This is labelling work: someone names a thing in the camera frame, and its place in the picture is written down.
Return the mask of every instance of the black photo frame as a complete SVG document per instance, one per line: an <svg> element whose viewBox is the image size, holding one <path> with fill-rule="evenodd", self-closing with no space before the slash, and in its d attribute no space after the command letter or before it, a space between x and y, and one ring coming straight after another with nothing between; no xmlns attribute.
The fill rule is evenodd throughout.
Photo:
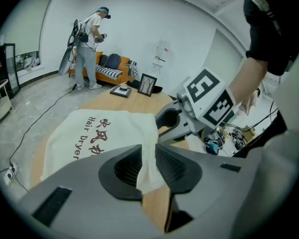
<svg viewBox="0 0 299 239"><path fill-rule="evenodd" d="M114 87L111 91L110 94L115 95L115 96L119 96L122 98L128 98L130 96L130 93L132 92L131 88L127 88L128 90L126 91L126 94L121 94L121 93L116 93L115 90L119 89L119 87L121 87L120 85L117 85L116 87Z"/></svg>
<svg viewBox="0 0 299 239"><path fill-rule="evenodd" d="M138 93L148 96L148 97L151 97L156 81L157 81L157 78L155 78L151 75L142 74Z"/></svg>

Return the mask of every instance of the black cabinet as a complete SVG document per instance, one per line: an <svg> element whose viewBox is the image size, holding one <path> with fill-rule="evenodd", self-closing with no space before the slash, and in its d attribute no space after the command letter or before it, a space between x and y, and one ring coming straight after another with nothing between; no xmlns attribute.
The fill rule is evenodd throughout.
<svg viewBox="0 0 299 239"><path fill-rule="evenodd" d="M7 79L6 91L9 98L15 97L20 90L15 68L15 44L6 43L0 46L0 81Z"/></svg>

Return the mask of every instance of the white drawstring bag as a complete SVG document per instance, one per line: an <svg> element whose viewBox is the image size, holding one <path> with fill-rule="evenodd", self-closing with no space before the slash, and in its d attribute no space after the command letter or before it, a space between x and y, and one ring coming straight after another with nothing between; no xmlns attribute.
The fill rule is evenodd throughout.
<svg viewBox="0 0 299 239"><path fill-rule="evenodd" d="M156 167L158 131L153 114L127 111L76 110L48 139L41 180L70 162L91 155L141 144L142 168L137 188L143 194L165 184Z"/></svg>

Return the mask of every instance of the marble floor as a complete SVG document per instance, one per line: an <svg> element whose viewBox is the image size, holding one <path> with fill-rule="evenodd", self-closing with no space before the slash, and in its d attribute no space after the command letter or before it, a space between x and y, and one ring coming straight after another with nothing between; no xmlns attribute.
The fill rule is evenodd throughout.
<svg viewBox="0 0 299 239"><path fill-rule="evenodd" d="M74 77L52 75L22 88L11 100L14 111L0 122L0 170L9 167L9 157L20 144L24 132L63 94L69 92L75 83ZM27 189L30 188L33 155L36 146L44 136L55 129L70 112L112 86L103 85L98 90L84 88L61 98L25 135L22 145L12 158L19 167L17 178ZM14 180L6 186L5 172L0 173L0 187L12 200L18 201L26 191Z"/></svg>

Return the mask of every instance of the sneaker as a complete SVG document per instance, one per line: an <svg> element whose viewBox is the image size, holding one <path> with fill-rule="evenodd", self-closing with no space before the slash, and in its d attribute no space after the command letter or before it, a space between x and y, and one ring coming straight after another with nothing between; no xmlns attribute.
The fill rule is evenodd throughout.
<svg viewBox="0 0 299 239"><path fill-rule="evenodd" d="M90 85L89 89L90 90L97 90L100 89L102 87L102 85L94 83L93 85Z"/></svg>
<svg viewBox="0 0 299 239"><path fill-rule="evenodd" d="M83 84L77 84L76 89L77 90L82 90L84 88L84 83Z"/></svg>

